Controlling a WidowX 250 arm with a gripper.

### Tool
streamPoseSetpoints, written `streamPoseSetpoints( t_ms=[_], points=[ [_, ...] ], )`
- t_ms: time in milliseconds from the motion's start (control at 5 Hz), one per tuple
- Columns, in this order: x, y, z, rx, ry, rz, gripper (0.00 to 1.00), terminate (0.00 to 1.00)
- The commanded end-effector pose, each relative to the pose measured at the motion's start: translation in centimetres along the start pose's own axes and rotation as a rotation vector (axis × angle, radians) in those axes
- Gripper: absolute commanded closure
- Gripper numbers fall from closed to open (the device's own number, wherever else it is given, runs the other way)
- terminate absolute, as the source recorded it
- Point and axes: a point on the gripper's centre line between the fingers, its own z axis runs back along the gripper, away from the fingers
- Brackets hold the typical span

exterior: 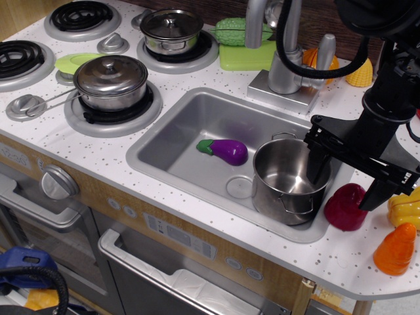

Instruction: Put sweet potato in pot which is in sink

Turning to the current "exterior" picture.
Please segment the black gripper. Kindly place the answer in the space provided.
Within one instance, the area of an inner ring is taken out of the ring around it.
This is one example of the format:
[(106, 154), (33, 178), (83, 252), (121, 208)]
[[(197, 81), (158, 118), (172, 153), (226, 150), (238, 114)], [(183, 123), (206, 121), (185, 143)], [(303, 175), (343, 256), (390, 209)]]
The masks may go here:
[(395, 130), (374, 118), (343, 120), (314, 115), (304, 142), (309, 149), (306, 176), (316, 184), (331, 158), (375, 180), (359, 209), (372, 211), (389, 199), (389, 185), (397, 194), (410, 194), (419, 180), (419, 160), (399, 143)]

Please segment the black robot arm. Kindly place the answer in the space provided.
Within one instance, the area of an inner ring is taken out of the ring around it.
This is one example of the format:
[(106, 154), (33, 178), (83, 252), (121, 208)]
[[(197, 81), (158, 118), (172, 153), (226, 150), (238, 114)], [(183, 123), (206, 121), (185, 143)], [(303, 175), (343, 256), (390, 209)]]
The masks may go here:
[(372, 211), (395, 194), (411, 194), (419, 179), (419, 161), (396, 137), (419, 109), (419, 2), (337, 1), (336, 6), (346, 27), (384, 45), (361, 116), (312, 117), (304, 138), (310, 150), (307, 177), (316, 182), (331, 158), (354, 167), (374, 179), (359, 205)]

